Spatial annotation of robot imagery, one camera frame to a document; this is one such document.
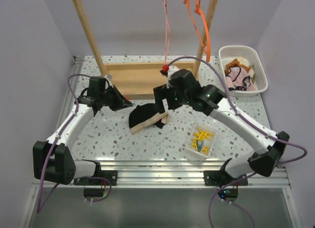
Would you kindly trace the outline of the wooden rack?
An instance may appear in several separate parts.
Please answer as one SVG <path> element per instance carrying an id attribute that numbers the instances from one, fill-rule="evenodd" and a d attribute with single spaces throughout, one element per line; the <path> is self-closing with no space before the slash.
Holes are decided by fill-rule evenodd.
<path id="1" fill-rule="evenodd" d="M 202 0 L 184 0 L 187 9 L 190 9 L 192 3 L 195 3 L 195 13 L 201 17 L 204 26 L 203 34 L 199 34 L 200 45 L 197 51 L 197 60 L 195 62 L 179 62 L 176 66 L 187 68 L 192 72 L 194 77 L 198 76 L 200 67 L 200 59 L 206 55 L 206 61 L 210 61 L 211 56 L 211 39 L 210 27 L 216 10 L 218 0 L 210 0 L 206 13 L 201 8 Z M 123 96 L 129 99 L 153 99 L 153 87 L 162 85 L 166 82 L 166 78 L 159 73 L 164 62 L 148 62 L 148 63 L 117 63 L 105 64 L 102 61 L 101 54 L 87 17 L 82 0 L 72 0 L 80 19 L 82 28 L 94 55 L 98 69 L 103 76 L 112 76 L 113 83 L 116 85 Z"/>

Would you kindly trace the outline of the black beige underwear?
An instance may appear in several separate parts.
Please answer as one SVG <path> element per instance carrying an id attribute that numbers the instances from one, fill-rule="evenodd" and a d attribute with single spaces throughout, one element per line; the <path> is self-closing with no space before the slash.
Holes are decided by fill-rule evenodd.
<path id="1" fill-rule="evenodd" d="M 161 129 L 168 123 L 168 118 L 168 112 L 159 113 L 154 103 L 147 103 L 136 106 L 129 114 L 128 125 L 131 134 L 136 134 L 150 126 Z"/>

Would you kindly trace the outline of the clear plastic clip box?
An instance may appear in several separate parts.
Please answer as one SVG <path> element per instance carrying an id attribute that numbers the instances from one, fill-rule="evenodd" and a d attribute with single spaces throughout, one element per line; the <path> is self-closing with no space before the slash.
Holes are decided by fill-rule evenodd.
<path id="1" fill-rule="evenodd" d="M 214 145 L 219 131 L 213 127 L 195 123 L 185 144 L 185 151 L 188 154 L 198 157 L 201 160 L 212 158 Z"/>

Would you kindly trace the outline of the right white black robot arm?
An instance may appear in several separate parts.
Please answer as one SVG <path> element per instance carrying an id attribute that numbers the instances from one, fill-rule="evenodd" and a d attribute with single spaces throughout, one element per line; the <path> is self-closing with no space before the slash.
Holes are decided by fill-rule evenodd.
<path id="1" fill-rule="evenodd" d="M 197 112 L 218 120 L 242 137 L 253 149 L 248 155 L 228 159 L 211 180 L 219 187 L 230 185 L 241 176 L 257 173 L 269 177 L 282 157 L 289 135 L 265 128 L 241 109 L 229 103 L 227 95 L 216 86 L 201 86 L 191 71 L 175 66 L 160 71 L 167 82 L 153 89 L 155 108 L 165 112 L 188 105 Z"/>

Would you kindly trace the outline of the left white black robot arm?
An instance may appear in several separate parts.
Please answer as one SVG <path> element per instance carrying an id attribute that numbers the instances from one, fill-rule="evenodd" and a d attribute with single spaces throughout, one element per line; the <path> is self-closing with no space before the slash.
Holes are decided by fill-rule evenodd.
<path id="1" fill-rule="evenodd" d="M 85 178 L 91 185 L 101 182 L 100 164 L 76 161 L 71 155 L 77 137 L 103 107 L 118 111 L 132 103 L 106 77 L 91 76 L 89 85 L 78 97 L 65 121 L 45 141 L 37 141 L 32 149 L 36 179 L 68 185 L 74 179 Z"/>

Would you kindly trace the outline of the pink underwear navy trim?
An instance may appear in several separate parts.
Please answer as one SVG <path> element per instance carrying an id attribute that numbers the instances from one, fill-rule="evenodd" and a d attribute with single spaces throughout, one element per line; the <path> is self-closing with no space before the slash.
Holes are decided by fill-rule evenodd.
<path id="1" fill-rule="evenodd" d="M 229 68 L 225 80 L 229 91 L 256 91 L 252 78 L 240 66 Z"/>

